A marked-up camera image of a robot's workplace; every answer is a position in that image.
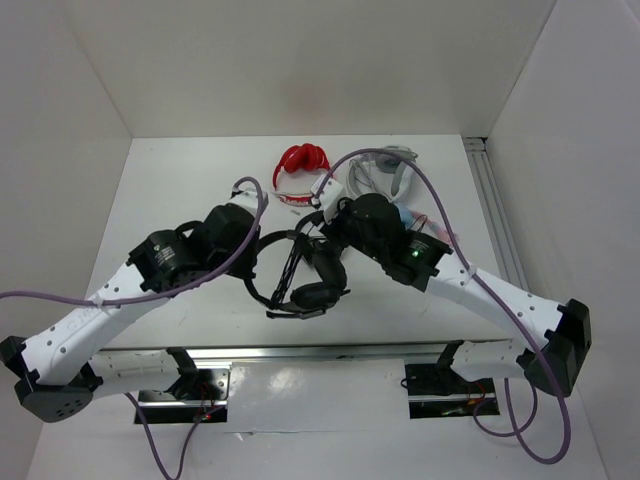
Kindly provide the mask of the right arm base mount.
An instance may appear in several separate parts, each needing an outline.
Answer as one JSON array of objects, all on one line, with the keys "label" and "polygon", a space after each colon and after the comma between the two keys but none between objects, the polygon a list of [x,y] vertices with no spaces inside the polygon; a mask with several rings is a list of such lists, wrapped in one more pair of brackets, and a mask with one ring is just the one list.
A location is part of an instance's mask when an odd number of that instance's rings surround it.
[{"label": "right arm base mount", "polygon": [[448,343],[434,362],[408,363],[400,385],[407,391],[411,419],[499,414],[494,381],[467,381],[452,369],[462,341]]}]

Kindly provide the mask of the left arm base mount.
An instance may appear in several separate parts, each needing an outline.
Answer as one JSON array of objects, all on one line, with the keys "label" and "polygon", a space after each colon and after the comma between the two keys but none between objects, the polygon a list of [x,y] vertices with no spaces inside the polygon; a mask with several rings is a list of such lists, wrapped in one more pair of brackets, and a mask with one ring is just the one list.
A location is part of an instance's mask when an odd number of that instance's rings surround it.
[{"label": "left arm base mount", "polygon": [[185,348],[160,350],[177,363],[178,377],[169,386],[140,390],[138,405],[149,424],[189,424],[227,421],[227,400],[230,391],[229,361],[194,359]]}]

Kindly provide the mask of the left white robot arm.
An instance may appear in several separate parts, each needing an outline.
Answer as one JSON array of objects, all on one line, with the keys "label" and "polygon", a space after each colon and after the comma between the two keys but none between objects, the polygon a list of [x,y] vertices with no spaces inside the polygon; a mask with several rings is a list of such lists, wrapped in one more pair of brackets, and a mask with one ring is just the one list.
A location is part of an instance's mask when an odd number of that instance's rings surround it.
[{"label": "left white robot arm", "polygon": [[232,202],[203,221],[151,233],[83,305],[29,338],[1,343],[1,361],[18,378],[20,405],[45,423],[78,414],[91,401],[138,390],[189,397],[201,375],[183,347],[109,353],[104,347],[185,286],[242,268],[257,243],[257,208]]}]

